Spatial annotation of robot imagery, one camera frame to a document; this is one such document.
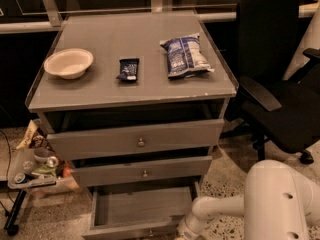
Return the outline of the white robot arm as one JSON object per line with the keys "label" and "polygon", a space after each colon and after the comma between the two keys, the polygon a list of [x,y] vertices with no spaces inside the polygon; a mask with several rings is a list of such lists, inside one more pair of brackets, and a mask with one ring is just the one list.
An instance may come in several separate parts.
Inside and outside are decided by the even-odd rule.
{"label": "white robot arm", "polygon": [[284,163],[258,162],[242,195],[196,198],[175,240],[195,240],[221,216],[244,219],[244,240],[309,240],[308,227],[320,222],[320,185]]}

